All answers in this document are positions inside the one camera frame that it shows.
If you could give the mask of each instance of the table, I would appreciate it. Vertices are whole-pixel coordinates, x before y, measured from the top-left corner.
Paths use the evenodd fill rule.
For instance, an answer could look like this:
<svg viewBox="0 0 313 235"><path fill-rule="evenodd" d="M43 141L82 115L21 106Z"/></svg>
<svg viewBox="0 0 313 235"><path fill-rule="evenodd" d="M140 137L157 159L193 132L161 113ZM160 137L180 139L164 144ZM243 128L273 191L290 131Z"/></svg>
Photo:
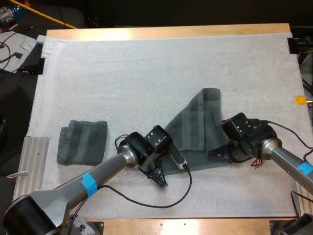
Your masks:
<svg viewBox="0 0 313 235"><path fill-rule="evenodd" d="M48 30L47 37L77 41L117 41L219 35L246 35L290 32L287 23L204 25L148 28ZM268 235L270 220L281 218L194 218L194 219L117 219L102 220L105 235L194 234Z"/></svg>

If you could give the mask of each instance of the white textured surface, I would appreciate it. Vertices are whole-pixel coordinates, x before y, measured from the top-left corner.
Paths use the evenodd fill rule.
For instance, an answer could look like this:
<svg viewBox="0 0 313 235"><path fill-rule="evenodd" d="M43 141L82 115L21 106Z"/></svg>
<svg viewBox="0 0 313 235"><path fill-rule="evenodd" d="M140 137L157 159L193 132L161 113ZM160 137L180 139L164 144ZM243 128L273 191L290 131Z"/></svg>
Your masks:
<svg viewBox="0 0 313 235"><path fill-rule="evenodd" d="M38 79L28 131L48 136L50 144L43 189L55 188L89 169L56 162L61 127L69 121L108 122L105 159L115 154L114 139L124 133L146 134L165 126L205 87L219 88L224 118L244 112L294 129L313 142L306 106L293 98L303 94L289 34L201 37L119 42L57 42L46 38L44 75ZM274 127L284 147L297 155L306 151L296 138ZM86 202L81 216L158 218L205 216L294 215L291 179L274 162L255 170L249 165L192 172L187 198L169 209L151 209L127 202L103 189ZM167 177L158 188L136 169L124 170L108 182L130 198L154 205L175 202L186 191L186 174Z"/></svg>

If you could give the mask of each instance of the yellow cable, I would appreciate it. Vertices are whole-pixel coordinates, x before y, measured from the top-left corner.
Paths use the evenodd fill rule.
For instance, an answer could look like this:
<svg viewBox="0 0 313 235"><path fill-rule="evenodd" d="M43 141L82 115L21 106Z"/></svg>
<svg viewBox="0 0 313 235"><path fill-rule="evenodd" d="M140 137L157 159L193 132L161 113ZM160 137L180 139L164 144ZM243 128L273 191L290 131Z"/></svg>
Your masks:
<svg viewBox="0 0 313 235"><path fill-rule="evenodd" d="M10 0L10 2L12 2L12 3L16 4L16 5L19 5L19 6L21 6L21 7L24 7L24 8L26 8L27 10L32 11L32 12L34 12L34 13L36 13L36 14L42 16L42 17L45 17L45 18L47 18L47 19L49 19L49 20L52 20L52 21L54 21L54 22L56 22L56 23L59 23L59 24L62 24L62 25L66 25L66 26L69 27L69 28L76 28L76 27L74 27L74 26L72 26L72 25L70 25L70 24L67 24L67 23L64 23L64 22L62 22L62 21L60 21L60 20L57 20L56 18L53 18L53 17L51 17L51 16L47 16L47 15L44 14L44 13L41 13L41 12L39 12L39 11L36 11L35 9L33 9L33 8L29 7L29 6L26 6L26 5L24 5L24 4L22 4L22 3L18 2L18 1Z"/></svg>

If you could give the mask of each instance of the black motor housing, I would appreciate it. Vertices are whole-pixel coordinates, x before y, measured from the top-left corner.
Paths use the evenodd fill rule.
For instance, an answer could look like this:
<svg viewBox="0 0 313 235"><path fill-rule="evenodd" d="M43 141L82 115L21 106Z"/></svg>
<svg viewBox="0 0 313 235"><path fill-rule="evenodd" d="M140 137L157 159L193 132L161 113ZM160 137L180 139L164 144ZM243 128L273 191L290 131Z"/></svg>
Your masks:
<svg viewBox="0 0 313 235"><path fill-rule="evenodd" d="M30 196L23 196L12 202L5 212L3 226L9 235L59 233L45 212Z"/></svg>

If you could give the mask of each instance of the dark gray cloth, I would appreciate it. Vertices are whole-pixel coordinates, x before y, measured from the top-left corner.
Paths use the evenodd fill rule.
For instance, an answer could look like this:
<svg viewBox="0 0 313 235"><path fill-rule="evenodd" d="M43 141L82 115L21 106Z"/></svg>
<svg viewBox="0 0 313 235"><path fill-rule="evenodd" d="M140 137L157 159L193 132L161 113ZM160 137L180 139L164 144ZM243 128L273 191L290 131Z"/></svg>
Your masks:
<svg viewBox="0 0 313 235"><path fill-rule="evenodd" d="M204 88L165 127L191 171L228 164L208 154L209 150L227 143L221 120L220 90ZM181 172L169 156L163 158L162 168L165 175Z"/></svg>
<svg viewBox="0 0 313 235"><path fill-rule="evenodd" d="M70 121L60 132L57 162L98 165L103 160L107 132L106 121Z"/></svg>

